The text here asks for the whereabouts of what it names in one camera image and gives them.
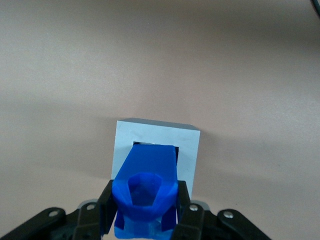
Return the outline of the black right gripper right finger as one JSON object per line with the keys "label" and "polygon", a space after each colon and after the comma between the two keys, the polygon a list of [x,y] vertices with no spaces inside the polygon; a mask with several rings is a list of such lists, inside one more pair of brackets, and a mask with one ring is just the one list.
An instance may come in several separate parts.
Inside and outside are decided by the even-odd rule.
{"label": "black right gripper right finger", "polygon": [[248,218],[235,209],[223,209],[218,214],[205,210],[190,200],[187,183],[178,181],[178,223],[173,240],[269,240]]}

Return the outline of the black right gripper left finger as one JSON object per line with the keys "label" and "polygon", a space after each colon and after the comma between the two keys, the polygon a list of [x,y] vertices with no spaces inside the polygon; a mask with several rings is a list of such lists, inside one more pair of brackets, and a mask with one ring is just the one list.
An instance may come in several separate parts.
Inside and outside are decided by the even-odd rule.
{"label": "black right gripper left finger", "polygon": [[1,237],[2,240],[101,240],[111,229],[118,207],[110,180],[98,200],[82,204],[72,213],[50,207]]}

